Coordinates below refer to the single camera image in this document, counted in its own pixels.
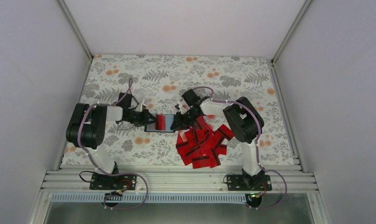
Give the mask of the black card holder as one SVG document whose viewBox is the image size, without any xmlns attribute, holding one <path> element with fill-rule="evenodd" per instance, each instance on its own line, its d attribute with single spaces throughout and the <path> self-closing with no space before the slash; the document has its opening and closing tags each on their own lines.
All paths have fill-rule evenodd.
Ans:
<svg viewBox="0 0 376 224">
<path fill-rule="evenodd" d="M 173 114 L 155 114 L 156 122 L 145 126 L 144 132 L 157 133 L 174 133 L 172 124 L 174 121 Z"/>
</svg>

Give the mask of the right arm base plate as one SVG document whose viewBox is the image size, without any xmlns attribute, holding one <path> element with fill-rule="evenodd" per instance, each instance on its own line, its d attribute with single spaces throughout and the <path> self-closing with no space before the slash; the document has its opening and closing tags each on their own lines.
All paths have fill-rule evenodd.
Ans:
<svg viewBox="0 0 376 224">
<path fill-rule="evenodd" d="M 269 175 L 249 177 L 243 175 L 228 174 L 224 182 L 228 191 L 272 191 L 272 182 Z"/>
</svg>

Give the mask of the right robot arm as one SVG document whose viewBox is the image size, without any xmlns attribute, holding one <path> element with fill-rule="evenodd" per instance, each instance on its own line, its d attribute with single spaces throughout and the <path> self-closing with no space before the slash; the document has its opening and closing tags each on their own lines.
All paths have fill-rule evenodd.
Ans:
<svg viewBox="0 0 376 224">
<path fill-rule="evenodd" d="M 248 98 L 237 100 L 220 100 L 210 96 L 200 97 L 194 89 L 189 89 L 182 95 L 189 106 L 184 112 L 177 112 L 171 125 L 173 131 L 185 130 L 194 125 L 201 115 L 215 115 L 226 118 L 234 137 L 241 142 L 243 152 L 242 179 L 249 190 L 256 189 L 265 176 L 265 169 L 259 161 L 259 138 L 264 127 L 264 121 Z"/>
</svg>

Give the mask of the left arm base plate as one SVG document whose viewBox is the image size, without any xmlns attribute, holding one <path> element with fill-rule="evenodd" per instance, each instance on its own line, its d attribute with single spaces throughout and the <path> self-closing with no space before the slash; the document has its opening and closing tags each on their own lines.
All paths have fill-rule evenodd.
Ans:
<svg viewBox="0 0 376 224">
<path fill-rule="evenodd" d="M 135 190 L 137 176 L 132 174 L 109 176 L 93 174 L 90 182 L 90 190 Z"/>
</svg>

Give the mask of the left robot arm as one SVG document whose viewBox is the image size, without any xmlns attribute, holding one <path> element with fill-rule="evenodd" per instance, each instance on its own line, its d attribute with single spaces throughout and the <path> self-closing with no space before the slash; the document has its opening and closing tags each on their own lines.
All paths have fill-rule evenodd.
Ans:
<svg viewBox="0 0 376 224">
<path fill-rule="evenodd" d="M 77 103 L 67 126 L 66 140 L 87 153 L 95 172 L 103 175 L 102 184 L 114 189 L 120 183 L 120 176 L 116 162 L 102 147 L 106 123 L 127 122 L 142 127 L 157 121 L 131 93 L 124 92 L 119 94 L 117 102 L 110 105 Z"/>
</svg>

